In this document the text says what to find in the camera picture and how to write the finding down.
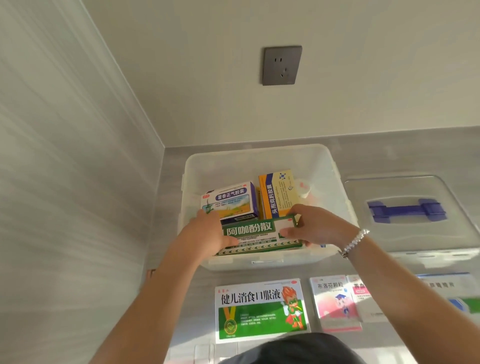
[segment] silver bracelet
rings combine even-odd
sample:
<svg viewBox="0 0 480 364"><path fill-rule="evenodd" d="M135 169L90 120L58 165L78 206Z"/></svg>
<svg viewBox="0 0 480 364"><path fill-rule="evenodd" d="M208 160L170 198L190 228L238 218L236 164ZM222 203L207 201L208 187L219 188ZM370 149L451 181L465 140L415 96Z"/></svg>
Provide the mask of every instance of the silver bracelet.
<svg viewBox="0 0 480 364"><path fill-rule="evenodd" d="M350 244L348 244L342 252L340 252L340 255L342 256L342 258L347 258L350 250L355 248L355 246L358 243L360 243L360 241L363 239L363 237L365 235L367 235L369 232L370 232L370 230L368 230L368 229L360 230L359 233L357 234L357 236L352 240L352 242Z"/></svg>

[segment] hand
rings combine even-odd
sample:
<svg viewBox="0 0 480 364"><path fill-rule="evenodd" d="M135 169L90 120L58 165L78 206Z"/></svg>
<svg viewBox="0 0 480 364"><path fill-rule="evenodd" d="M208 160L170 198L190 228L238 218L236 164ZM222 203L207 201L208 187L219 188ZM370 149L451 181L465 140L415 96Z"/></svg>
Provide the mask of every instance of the hand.
<svg viewBox="0 0 480 364"><path fill-rule="evenodd" d="M294 205L289 214L300 214L296 228L285 228L280 234L287 238L302 239L306 245L333 244L344 249L360 229L321 207Z"/></svg>
<svg viewBox="0 0 480 364"><path fill-rule="evenodd" d="M223 235L218 212L206 214L205 211L198 210L197 217L192 218L182 229L173 246L179 248L185 258L191 258L200 264L202 260L217 254L223 248L236 246L238 243L237 238Z"/></svg>

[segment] gray electrical socket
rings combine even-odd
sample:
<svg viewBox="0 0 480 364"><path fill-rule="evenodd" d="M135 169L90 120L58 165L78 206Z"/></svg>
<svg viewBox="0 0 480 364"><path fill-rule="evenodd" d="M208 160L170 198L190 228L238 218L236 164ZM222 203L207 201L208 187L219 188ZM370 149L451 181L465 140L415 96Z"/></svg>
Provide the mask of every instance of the gray electrical socket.
<svg viewBox="0 0 480 364"><path fill-rule="evenodd" d="M265 48L262 84L293 85L297 78L301 51L301 46Z"/></svg>

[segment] yellow medicine box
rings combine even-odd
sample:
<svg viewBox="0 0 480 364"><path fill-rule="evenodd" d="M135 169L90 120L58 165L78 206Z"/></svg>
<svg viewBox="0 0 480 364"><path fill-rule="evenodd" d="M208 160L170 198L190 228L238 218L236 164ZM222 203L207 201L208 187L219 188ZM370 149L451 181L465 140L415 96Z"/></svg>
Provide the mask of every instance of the yellow medicine box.
<svg viewBox="0 0 480 364"><path fill-rule="evenodd" d="M258 177L264 207L264 218L281 218L299 202L291 170Z"/></svg>

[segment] gray fabric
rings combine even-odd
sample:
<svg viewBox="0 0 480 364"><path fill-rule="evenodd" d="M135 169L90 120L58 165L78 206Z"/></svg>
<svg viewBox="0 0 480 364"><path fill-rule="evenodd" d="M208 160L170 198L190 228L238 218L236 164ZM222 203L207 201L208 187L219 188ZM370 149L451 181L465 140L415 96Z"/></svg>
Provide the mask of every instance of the gray fabric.
<svg viewBox="0 0 480 364"><path fill-rule="evenodd" d="M270 341L222 361L222 364L365 364L335 336L308 333Z"/></svg>

